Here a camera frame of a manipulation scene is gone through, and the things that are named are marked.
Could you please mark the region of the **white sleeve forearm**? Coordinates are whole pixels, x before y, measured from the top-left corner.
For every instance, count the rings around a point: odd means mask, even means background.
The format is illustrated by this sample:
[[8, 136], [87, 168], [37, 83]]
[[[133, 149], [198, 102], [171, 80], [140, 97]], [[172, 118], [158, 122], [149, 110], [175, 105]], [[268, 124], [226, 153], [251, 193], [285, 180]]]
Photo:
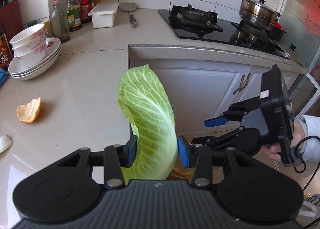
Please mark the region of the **white sleeve forearm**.
[[[320, 117], [303, 115], [299, 120], [305, 133], [305, 137], [320, 137]], [[312, 138], [302, 143], [299, 153], [305, 162], [318, 163], [320, 158], [319, 140]]]

